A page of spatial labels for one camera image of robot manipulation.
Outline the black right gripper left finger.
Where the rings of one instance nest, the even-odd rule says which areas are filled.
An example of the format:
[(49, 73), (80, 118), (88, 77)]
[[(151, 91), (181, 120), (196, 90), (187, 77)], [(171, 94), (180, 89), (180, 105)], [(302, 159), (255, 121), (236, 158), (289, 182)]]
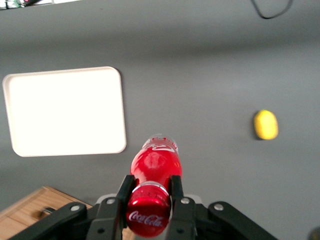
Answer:
[(102, 200), (86, 235), (87, 240), (121, 240), (127, 226), (126, 210), (135, 187), (135, 177), (126, 175), (115, 196)]

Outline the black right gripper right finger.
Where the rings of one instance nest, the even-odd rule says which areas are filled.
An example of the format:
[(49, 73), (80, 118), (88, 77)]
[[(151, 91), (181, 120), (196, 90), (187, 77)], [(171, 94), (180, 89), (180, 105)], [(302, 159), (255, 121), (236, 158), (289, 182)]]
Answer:
[(195, 240), (196, 203), (184, 195), (182, 179), (179, 175), (170, 177), (172, 216), (165, 235), (166, 240)]

